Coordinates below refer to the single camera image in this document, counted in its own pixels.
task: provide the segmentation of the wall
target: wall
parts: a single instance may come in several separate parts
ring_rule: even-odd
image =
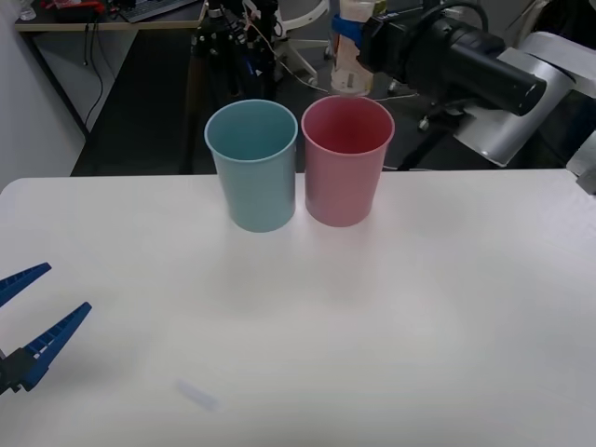
[[[85,144],[60,98],[14,31],[19,15],[17,3],[0,0],[0,191],[22,177],[70,175]],[[103,47],[116,74],[134,36],[102,34]],[[42,34],[37,43],[74,106],[85,116],[97,99],[99,83],[91,68],[82,64],[83,34]],[[99,51],[95,61],[105,81],[106,98],[114,79]],[[89,128],[100,110],[98,106]]]

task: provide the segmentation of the white chair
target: white chair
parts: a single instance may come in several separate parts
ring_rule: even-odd
[[[251,0],[244,0],[244,3],[252,11],[256,10],[256,7]],[[325,56],[329,57],[329,41],[292,39],[291,32],[321,18],[329,12],[329,8],[329,0],[320,0],[318,5],[312,11],[304,14],[302,17],[292,20],[283,20],[282,11],[278,10],[278,21],[281,24],[281,37],[279,37],[276,42],[276,53],[278,54],[278,58],[287,58],[288,66],[295,72],[306,70],[310,74],[308,83],[312,86],[318,84],[317,70],[308,63],[298,50],[307,48],[325,48]]]

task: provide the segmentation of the cable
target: cable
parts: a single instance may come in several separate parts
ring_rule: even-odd
[[[460,0],[450,0],[450,1],[443,3],[442,5],[438,5],[437,7],[433,7],[431,9],[429,9],[427,12],[425,12],[422,15],[422,17],[420,18],[420,21],[418,21],[414,25],[414,27],[410,30],[410,32],[413,33],[415,31],[417,31],[417,28],[422,27],[422,25],[426,24],[427,21],[430,21],[430,19],[433,19],[437,13],[442,12],[445,9],[450,9],[452,7],[467,7],[468,9],[473,9],[474,11],[476,11],[478,16],[481,18],[482,30],[485,33],[488,33],[488,14],[486,14],[486,11],[484,10],[484,8],[477,3],[471,3],[471,2],[460,1]]]
[[[91,67],[93,67],[93,71],[95,72],[95,75],[97,76],[97,78],[100,81],[100,96],[98,96],[97,100],[95,101],[95,103],[91,106],[91,108],[89,109],[87,116],[85,117],[85,126],[87,126],[87,122],[89,121],[89,117],[91,116],[91,114],[93,113],[93,111],[95,110],[95,108],[97,107],[97,105],[100,103],[100,101],[102,100],[103,97],[103,79],[102,76],[100,75],[100,72],[97,69],[97,66],[95,65],[95,61],[93,60],[93,41],[95,40],[95,35],[97,33],[97,27],[98,27],[98,21],[99,21],[99,17],[95,20],[95,22],[93,23],[93,31],[91,32],[91,48],[89,50],[89,58],[91,59]]]
[[[305,82],[303,79],[301,79],[299,76],[297,76],[292,70],[290,70],[290,68],[288,68],[288,66],[283,63],[281,61],[281,59],[279,58],[278,54],[276,53],[276,51],[273,49],[273,47],[271,46],[271,44],[267,41],[267,39],[264,37],[263,33],[261,33],[261,30],[259,30],[259,28],[257,28],[254,23],[252,23],[251,19],[249,19],[249,16],[246,16],[246,20],[247,20],[247,24],[249,27],[254,28],[254,30],[263,38],[264,42],[267,44],[267,46],[269,47],[269,50],[271,50],[271,52],[273,53],[276,61],[279,62],[279,64],[290,74],[292,75],[298,82],[300,82],[301,84],[304,84],[305,86],[307,86],[308,88],[312,88],[314,90],[318,90],[318,91],[322,91],[323,93],[326,94],[331,94],[328,90],[326,90],[325,88],[321,88],[321,87],[317,87],[317,86],[313,86],[311,84],[308,84],[307,82]],[[414,94],[410,94],[410,95],[403,95],[403,96],[392,96],[392,97],[388,97],[388,98],[382,98],[380,100],[374,100],[377,102],[383,102],[383,101],[391,101],[391,100],[400,100],[403,98],[413,98],[415,96],[418,96],[417,93]]]
[[[100,46],[100,53],[102,54],[103,61],[105,62],[105,65],[108,67],[108,70],[110,71],[110,75],[112,75],[112,78],[115,81],[115,70],[112,68],[112,65],[108,61],[108,58],[106,58],[105,51],[103,51],[103,44],[102,44],[102,38],[101,38],[102,33],[95,33],[95,35],[97,36],[97,43]]]

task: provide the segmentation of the desk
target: desk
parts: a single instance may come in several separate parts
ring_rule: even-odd
[[[79,127],[85,139],[89,137],[89,131],[85,126],[84,119],[76,111],[75,106],[64,91],[60,81],[56,78],[51,68],[47,64],[46,59],[41,54],[34,41],[34,37],[39,33],[47,32],[84,32],[85,23],[58,23],[55,21],[54,15],[51,11],[41,8],[39,2],[35,0],[34,8],[37,17],[34,20],[23,21],[17,20],[15,22],[15,29],[22,36],[27,48],[32,52],[35,60],[40,65],[47,79],[52,87],[60,96],[62,102],[68,109],[68,112],[73,117],[76,125]],[[194,3],[187,7],[176,9],[167,14],[162,14],[151,20],[142,21],[138,23],[128,23],[121,17],[111,20],[107,17],[99,23],[98,30],[100,31],[134,31],[134,30],[174,30],[174,29],[195,29],[198,26],[198,17],[202,7],[202,2]]]
[[[251,234],[212,176],[11,184],[0,277],[54,268],[2,308],[3,349],[93,310],[0,397],[3,445],[594,445],[596,201],[573,175],[387,173],[346,229],[297,186]]]

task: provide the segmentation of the cup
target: cup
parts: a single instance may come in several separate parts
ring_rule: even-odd
[[[205,141],[238,226],[263,233],[291,219],[297,133],[294,115],[270,101],[234,102],[210,118]]]
[[[331,96],[306,110],[302,130],[308,212],[329,226],[363,221],[395,132],[391,114],[367,98]]]

